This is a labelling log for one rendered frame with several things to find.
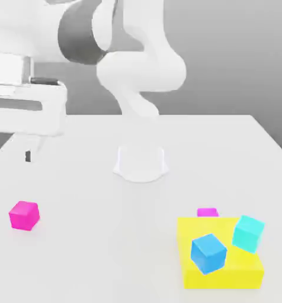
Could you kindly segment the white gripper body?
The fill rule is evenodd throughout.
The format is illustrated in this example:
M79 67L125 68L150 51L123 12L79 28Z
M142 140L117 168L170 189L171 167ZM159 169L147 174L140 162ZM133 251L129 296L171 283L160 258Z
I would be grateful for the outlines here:
M41 111L0 107L0 133L58 136L63 133L67 89L58 85L0 85L0 99L37 101Z

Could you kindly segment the small magenta cube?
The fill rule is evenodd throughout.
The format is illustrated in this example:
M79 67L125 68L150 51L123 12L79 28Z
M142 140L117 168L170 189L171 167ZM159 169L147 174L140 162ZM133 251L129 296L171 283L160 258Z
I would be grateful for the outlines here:
M35 202L18 201L10 210L11 227L31 231L40 219L39 207Z

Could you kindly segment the small orchid cube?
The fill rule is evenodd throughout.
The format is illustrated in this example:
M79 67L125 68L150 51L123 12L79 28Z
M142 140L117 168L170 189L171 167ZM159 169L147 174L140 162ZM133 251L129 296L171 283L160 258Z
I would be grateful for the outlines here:
M198 208L198 217L218 217L219 213L216 208Z

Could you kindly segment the small blue cube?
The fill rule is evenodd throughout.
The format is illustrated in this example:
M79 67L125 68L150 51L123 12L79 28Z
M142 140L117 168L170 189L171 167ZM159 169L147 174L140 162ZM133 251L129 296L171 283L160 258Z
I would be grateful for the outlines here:
M191 242L191 260L203 275L208 275L225 265L227 247L214 235L207 234Z

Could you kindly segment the small cyan cube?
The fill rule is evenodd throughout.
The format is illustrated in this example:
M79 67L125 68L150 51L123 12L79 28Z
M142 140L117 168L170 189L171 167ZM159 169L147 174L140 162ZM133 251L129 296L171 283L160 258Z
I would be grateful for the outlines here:
M261 241L264 227L264 222L242 215L235 225L232 245L255 254Z

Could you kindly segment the large yellow box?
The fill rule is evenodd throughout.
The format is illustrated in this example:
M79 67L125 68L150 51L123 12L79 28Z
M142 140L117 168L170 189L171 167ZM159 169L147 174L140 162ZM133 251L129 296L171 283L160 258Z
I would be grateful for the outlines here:
M246 252L232 245L237 218L179 217L177 243L185 289L259 289L264 267L258 254ZM227 247L225 265L203 275L191 260L192 240L214 234Z

